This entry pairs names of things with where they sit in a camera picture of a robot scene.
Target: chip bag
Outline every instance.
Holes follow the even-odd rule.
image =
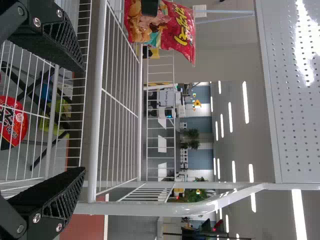
[[[13,97],[0,96],[0,150],[8,150],[20,144],[28,130],[28,115]]]
[[[156,17],[142,16],[141,0],[124,1],[124,25],[130,43],[182,53],[196,63],[196,25],[192,9],[161,0]]]

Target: white pegboard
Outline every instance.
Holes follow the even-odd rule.
[[[257,0],[277,182],[320,182],[320,1]]]

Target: potted plant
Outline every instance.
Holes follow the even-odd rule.
[[[187,129],[183,134],[191,139],[197,139],[199,137],[199,130],[197,128]]]
[[[200,142],[198,140],[191,140],[188,142],[188,145],[191,149],[198,150],[200,147]]]
[[[180,148],[188,149],[189,148],[189,144],[187,142],[180,142]]]

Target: snack package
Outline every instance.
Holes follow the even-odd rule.
[[[192,9],[161,0],[156,17],[142,16],[141,0],[124,0],[124,25],[130,43],[182,53],[196,63],[196,25]]]
[[[6,101],[6,96],[0,96],[0,137],[2,137],[0,150],[8,150],[10,145],[11,148],[16,147],[26,136],[28,115],[19,110],[23,110],[20,102],[9,96]]]

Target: ceiling light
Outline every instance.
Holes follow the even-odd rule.
[[[229,233],[229,216],[228,216],[228,214],[225,215],[225,230],[227,233]]]
[[[221,81],[218,81],[219,94],[221,94]]]
[[[252,210],[252,212],[256,213],[257,212],[256,194],[251,193],[250,198],[251,198],[251,210]]]
[[[216,158],[213,158],[213,174],[217,175],[217,170],[216,170]]]
[[[218,168],[218,179],[220,179],[220,159],[217,160],[217,168]]]
[[[244,119],[245,123],[249,123],[249,107],[248,107],[248,95],[247,95],[247,83],[246,81],[242,84],[242,91],[243,91],[243,104],[244,104]]]
[[[253,183],[255,181],[254,166],[252,164],[249,164],[249,180],[250,180],[250,183]]]
[[[224,116],[220,114],[220,123],[221,123],[221,138],[224,138],[225,131],[224,131]]]
[[[219,134],[218,134],[218,122],[215,121],[215,139],[219,140]]]
[[[237,181],[237,179],[236,179],[236,163],[235,163],[235,161],[232,161],[232,181],[234,183]]]
[[[231,102],[228,104],[228,109],[229,109],[229,127],[230,127],[230,133],[234,131],[234,127],[232,124],[232,109],[231,109]]]
[[[306,222],[301,190],[293,189],[291,193],[293,202],[296,239],[307,240]]]
[[[211,112],[213,112],[214,111],[214,102],[212,100],[212,97],[210,98],[210,100],[211,100]]]

